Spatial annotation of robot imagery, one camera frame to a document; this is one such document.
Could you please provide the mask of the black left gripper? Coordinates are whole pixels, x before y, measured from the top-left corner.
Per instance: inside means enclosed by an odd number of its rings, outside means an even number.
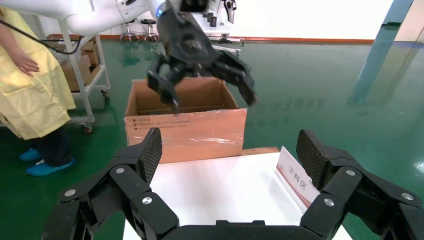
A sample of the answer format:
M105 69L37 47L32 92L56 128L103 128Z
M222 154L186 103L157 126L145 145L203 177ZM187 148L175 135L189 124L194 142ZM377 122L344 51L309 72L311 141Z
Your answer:
M184 74L212 74L236 86L249 107L256 103L255 81L249 66L230 52L217 52L191 13L168 8L158 18L157 30L164 53L158 53L153 59L147 72L147 84L175 115L181 109L175 86ZM169 66L165 75L160 74L162 65Z

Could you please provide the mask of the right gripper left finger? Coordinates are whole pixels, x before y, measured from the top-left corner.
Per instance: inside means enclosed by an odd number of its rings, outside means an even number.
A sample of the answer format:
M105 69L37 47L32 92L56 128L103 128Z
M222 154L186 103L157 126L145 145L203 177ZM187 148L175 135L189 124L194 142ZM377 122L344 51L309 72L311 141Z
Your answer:
M161 131L119 150L97 173L65 188L41 233L43 240L91 240L104 221L122 212L143 240L162 240L180 225L151 182L162 156Z

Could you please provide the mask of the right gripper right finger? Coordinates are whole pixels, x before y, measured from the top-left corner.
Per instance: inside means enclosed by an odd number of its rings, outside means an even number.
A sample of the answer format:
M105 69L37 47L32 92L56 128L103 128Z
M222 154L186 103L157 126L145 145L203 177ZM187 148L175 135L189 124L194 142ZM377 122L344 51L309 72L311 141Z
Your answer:
M332 239L347 214L382 240L421 240L423 202L413 192L365 170L346 150L325 145L308 129L296 154L319 194L300 220L318 239Z

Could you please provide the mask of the bystander bare hand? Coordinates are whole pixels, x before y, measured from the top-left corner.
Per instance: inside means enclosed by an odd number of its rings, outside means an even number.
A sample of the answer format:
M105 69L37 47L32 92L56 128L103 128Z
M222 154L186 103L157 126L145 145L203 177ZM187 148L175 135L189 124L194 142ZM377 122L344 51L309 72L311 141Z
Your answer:
M9 56L18 69L29 77L33 77L32 73L40 71L38 64L20 48L11 51Z

